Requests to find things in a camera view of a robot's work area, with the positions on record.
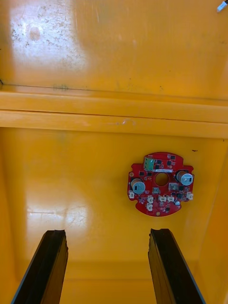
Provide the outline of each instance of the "scratch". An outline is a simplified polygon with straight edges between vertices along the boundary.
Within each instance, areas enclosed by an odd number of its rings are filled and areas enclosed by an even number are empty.
[[[75,23],[76,23],[76,31],[77,31],[77,13],[75,12]]]
[[[97,8],[96,8],[96,18],[97,18],[97,22],[99,23],[99,14],[98,14]]]

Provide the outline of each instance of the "yellow panel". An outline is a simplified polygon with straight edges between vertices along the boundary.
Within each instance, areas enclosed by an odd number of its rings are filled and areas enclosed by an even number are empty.
[[[6,84],[228,97],[218,0],[1,0]]]
[[[207,289],[207,303],[228,302],[228,160],[214,201],[207,233],[202,245],[199,266]]]
[[[218,5],[0,1],[1,303],[47,229],[65,229],[69,245],[61,303],[154,303],[150,228],[174,233],[207,303],[228,301]],[[156,151],[194,167],[194,201],[170,217],[147,217],[126,195],[132,163]]]
[[[2,129],[1,140],[18,280],[47,229],[66,230],[66,281],[150,280],[150,228],[169,228],[194,268],[227,141],[29,129]],[[178,153],[195,168],[194,201],[164,218],[140,213],[126,195],[131,165],[153,151]]]

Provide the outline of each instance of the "center hole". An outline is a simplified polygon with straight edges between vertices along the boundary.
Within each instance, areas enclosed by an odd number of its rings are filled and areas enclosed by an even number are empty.
[[[169,176],[166,173],[158,173],[155,177],[155,182],[158,186],[164,186],[168,183]]]

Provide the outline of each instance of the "yellow surface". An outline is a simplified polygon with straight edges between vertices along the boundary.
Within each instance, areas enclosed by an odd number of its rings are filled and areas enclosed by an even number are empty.
[[[0,302],[65,229],[61,303],[155,303],[150,228],[169,228],[209,304],[228,302],[228,9],[193,0],[0,1]],[[131,165],[171,151],[194,200],[150,218]]]

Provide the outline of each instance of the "red circuit board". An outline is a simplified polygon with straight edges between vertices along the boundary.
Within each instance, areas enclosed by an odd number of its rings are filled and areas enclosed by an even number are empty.
[[[192,175],[192,184],[186,186],[177,180],[179,172]],[[144,163],[133,164],[128,175],[127,193],[131,201],[137,200],[136,208],[149,216],[167,216],[181,209],[181,202],[193,199],[193,167],[183,165],[183,158],[169,152],[148,154]],[[158,175],[165,175],[165,184],[159,181]],[[139,182],[143,193],[135,193],[133,183]]]

